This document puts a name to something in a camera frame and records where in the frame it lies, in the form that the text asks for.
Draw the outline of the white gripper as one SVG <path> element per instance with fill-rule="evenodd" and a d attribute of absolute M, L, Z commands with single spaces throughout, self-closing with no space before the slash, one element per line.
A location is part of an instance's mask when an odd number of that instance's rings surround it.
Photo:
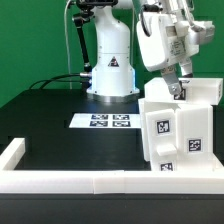
<path fill-rule="evenodd" d="M 169 14 L 144 12 L 143 21 L 150 33 L 147 36 L 141 22 L 136 31 L 144 66 L 148 71 L 161 70 L 161 75 L 171 95 L 182 92 L 174 65 L 179 63 L 183 77 L 193 77 L 192 61 L 189 57 L 199 52 L 198 45 L 191 45 L 187 35 L 177 36 L 176 27 Z"/>

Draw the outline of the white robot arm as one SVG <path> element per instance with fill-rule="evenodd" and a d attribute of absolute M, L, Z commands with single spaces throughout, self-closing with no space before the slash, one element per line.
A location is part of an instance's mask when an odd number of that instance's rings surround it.
<path fill-rule="evenodd" d="M 196 29 L 192 4 L 187 0 L 115 0 L 115 7 L 134 10 L 144 66 L 150 72 L 161 72 L 170 94 L 181 94 L 183 87 L 175 66 L 179 65 L 184 75 L 190 74 L 190 57 L 199 51 L 188 41 L 189 32 Z M 112 10 L 109 4 L 93 9 L 97 63 L 87 94 L 104 102 L 125 102 L 137 98 L 139 89 L 130 64 L 130 29 L 113 16 Z"/>

